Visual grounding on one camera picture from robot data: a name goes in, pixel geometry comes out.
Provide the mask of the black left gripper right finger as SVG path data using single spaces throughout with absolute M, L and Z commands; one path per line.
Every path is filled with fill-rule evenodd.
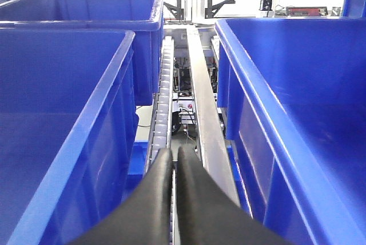
M 190 147 L 178 149 L 177 214 L 181 244 L 288 244 L 239 208 Z

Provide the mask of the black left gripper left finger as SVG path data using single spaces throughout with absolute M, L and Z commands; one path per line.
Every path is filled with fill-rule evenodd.
M 161 148 L 130 197 L 70 244 L 169 244 L 172 173 L 172 152 Z

